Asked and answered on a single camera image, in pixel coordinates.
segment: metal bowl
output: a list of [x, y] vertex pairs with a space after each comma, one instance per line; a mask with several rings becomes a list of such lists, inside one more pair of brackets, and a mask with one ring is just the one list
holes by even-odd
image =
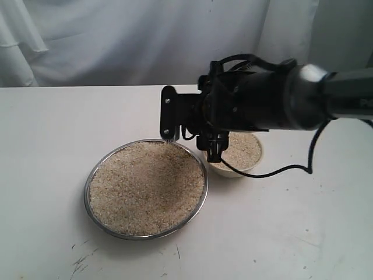
[[184, 147], [184, 146], [182, 146], [182, 145], [180, 145], [178, 143], [172, 143], [172, 145], [175, 145], [175, 146], [177, 146], [177, 147], [185, 150], [188, 154], [190, 154], [199, 163], [200, 168], [202, 169], [203, 177], [205, 179], [205, 185], [203, 186], [203, 191], [202, 191], [202, 195], [200, 197], [200, 200], [199, 200], [198, 204], [196, 205], [195, 209], [189, 214], [189, 216], [186, 217], [179, 224], [177, 224], [174, 227], [172, 227], [171, 229], [165, 230], [163, 232], [160, 232], [160, 233], [157, 233], [157, 234], [154, 234], [154, 235], [151, 234], [151, 235], [144, 235], [144, 236], [134, 236], [134, 235], [127, 235], [127, 234], [122, 234], [122, 233], [119, 233], [119, 232], [115, 232], [115, 231], [111, 230], [110, 228], [108, 228], [103, 223], [101, 223], [100, 220], [94, 215], [92, 207], [90, 205], [90, 197], [89, 197], [90, 191], [89, 191], [89, 189], [90, 189], [91, 182], [92, 182], [92, 180], [94, 178], [94, 175], [95, 175], [96, 171], [98, 170], [98, 168], [100, 168], [101, 164], [103, 162], [105, 162], [105, 160], [107, 160], [108, 158], [110, 158], [113, 154], [115, 154], [115, 153], [117, 153], [117, 152], [119, 152], [119, 151], [127, 148], [128, 146], [131, 146], [132, 144], [140, 143], [140, 142], [161, 142], [161, 143], [163, 143], [164, 141], [163, 140], [159, 140], [159, 139], [145, 139], [145, 140], [139, 140], [139, 141], [131, 142], [131, 143], [128, 143], [126, 145], [120, 146], [119, 148], [116, 148], [115, 150], [111, 151], [106, 156], [104, 156], [96, 164], [96, 166], [93, 168], [93, 170], [89, 174], [89, 176], [87, 178], [87, 181], [86, 181], [86, 184], [85, 184], [85, 187], [84, 187], [84, 204], [85, 204], [87, 213], [91, 217], [91, 219], [93, 220], [93, 222], [95, 222], [95, 224], [97, 226], [99, 226], [99, 228], [102, 229], [103, 231], [105, 231], [106, 233], [108, 233], [110, 235], [113, 235], [113, 236], [115, 236], [117, 238], [127, 239], [127, 240], [150, 240], [150, 239], [155, 239], [155, 238], [159, 238], [159, 237], [164, 237], [166, 235], [170, 235], [171, 233], [174, 233], [175, 231], [177, 231], [177, 230], [181, 229], [183, 226], [185, 226], [188, 222], [190, 222], [195, 217], [195, 215], [197, 215], [197, 213], [201, 209], [203, 203], [205, 202], [205, 199], [206, 199], [206, 196], [207, 196], [207, 172], [206, 172], [205, 165], [202, 163], [202, 161], [200, 160], [200, 158], [197, 157], [187, 147]]

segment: robotic arm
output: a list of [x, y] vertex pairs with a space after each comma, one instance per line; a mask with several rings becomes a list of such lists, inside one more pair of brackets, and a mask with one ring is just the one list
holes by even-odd
[[[242, 61], [228, 71], [224, 64]], [[263, 71], [252, 72], [251, 67]], [[336, 118], [373, 118], [373, 68], [328, 73], [288, 59], [268, 63], [252, 54], [212, 61], [198, 80], [200, 94], [161, 94], [160, 135], [168, 141], [196, 136], [208, 162], [220, 162], [230, 131], [315, 130]], [[186, 130], [192, 134], [187, 138]]]

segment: uncooked rice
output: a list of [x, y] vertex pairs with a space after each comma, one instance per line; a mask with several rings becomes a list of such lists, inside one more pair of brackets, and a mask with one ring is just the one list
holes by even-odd
[[101, 164], [90, 185], [90, 205], [115, 232], [153, 235], [186, 219], [204, 185], [199, 163], [182, 148], [138, 142]]
[[[236, 169], [244, 170], [254, 166], [262, 155], [261, 146], [257, 138], [247, 132], [229, 133], [229, 146], [221, 158]], [[230, 170], [224, 163], [212, 163], [214, 166]]]

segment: white bowl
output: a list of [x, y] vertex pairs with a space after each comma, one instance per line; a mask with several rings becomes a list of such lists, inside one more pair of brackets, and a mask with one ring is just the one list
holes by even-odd
[[[256, 137], [254, 134], [252, 136], [254, 136], [256, 138], [256, 140], [259, 143], [259, 146], [261, 147], [261, 156], [260, 156], [259, 160], [253, 166], [250, 166], [250, 167], [245, 168], [245, 169], [238, 169], [239, 171], [244, 172], [244, 173], [249, 172], [255, 166], [257, 166], [258, 164], [260, 164], [260, 162], [261, 162], [261, 160], [263, 158], [263, 144], [258, 139], [258, 137]], [[203, 156], [205, 157], [205, 160], [207, 162], [207, 153], [206, 153], [206, 151], [203, 152]], [[217, 174], [219, 174], [219, 175], [221, 175], [223, 177], [226, 177], [226, 178], [239, 178], [239, 177], [243, 177], [243, 175], [238, 174], [238, 173], [234, 172], [233, 170], [222, 169], [222, 168], [216, 167], [215, 165], [213, 165], [213, 164], [211, 164], [209, 162], [208, 162], [208, 165], [209, 165], [209, 168], [211, 170], [213, 170], [215, 173], [217, 173]]]

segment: table surface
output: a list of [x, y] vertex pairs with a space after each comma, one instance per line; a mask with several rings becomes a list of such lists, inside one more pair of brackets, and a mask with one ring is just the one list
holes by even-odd
[[[1, 279], [371, 279], [373, 131], [356, 120], [327, 127], [313, 175], [209, 172], [206, 202], [179, 232], [125, 241], [99, 230], [83, 206], [85, 180], [109, 151], [159, 137], [160, 90], [0, 89]], [[257, 136], [259, 174], [305, 164], [313, 132]]]

